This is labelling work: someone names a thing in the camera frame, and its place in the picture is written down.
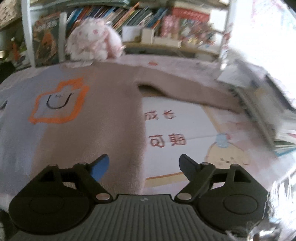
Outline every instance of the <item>row of books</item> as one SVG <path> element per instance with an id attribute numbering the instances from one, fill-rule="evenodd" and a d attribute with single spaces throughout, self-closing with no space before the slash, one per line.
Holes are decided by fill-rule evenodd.
<path id="1" fill-rule="evenodd" d="M 239 59 L 225 68 L 218 81 L 234 86 L 243 108 L 277 156 L 296 151 L 296 98 L 281 81 Z"/>
<path id="2" fill-rule="evenodd" d="M 149 6 L 138 9 L 140 3 L 126 9 L 112 6 L 85 6 L 76 8 L 67 19 L 67 36 L 86 18 L 103 18 L 112 27 L 121 32 L 123 26 L 143 26 L 155 28 L 165 16 L 167 9 L 149 9 Z"/>

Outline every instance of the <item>plush toy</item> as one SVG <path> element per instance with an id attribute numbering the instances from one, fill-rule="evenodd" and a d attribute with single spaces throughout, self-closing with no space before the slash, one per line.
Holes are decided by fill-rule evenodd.
<path id="1" fill-rule="evenodd" d="M 66 45 L 66 52 L 74 61 L 117 58 L 123 49 L 118 33 L 100 18 L 85 19 L 70 34 Z"/>

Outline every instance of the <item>brown sweater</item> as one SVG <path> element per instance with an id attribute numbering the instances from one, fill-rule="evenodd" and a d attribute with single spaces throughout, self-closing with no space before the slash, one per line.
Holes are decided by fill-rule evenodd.
<path id="1" fill-rule="evenodd" d="M 108 154 L 103 186 L 112 194 L 141 193 L 145 129 L 140 85 L 183 101 L 241 110 L 231 95 L 155 69 L 102 62 L 77 69 L 56 65 L 0 92 L 0 106 L 8 100 L 0 118 L 0 142 L 9 149 L 4 156 L 11 165 L 27 162 L 33 178 L 50 163 L 69 168 Z M 26 135 L 14 128 L 3 131 L 16 122 L 16 113 L 14 126 Z M 15 145 L 12 140 L 20 137 L 22 144 Z"/>

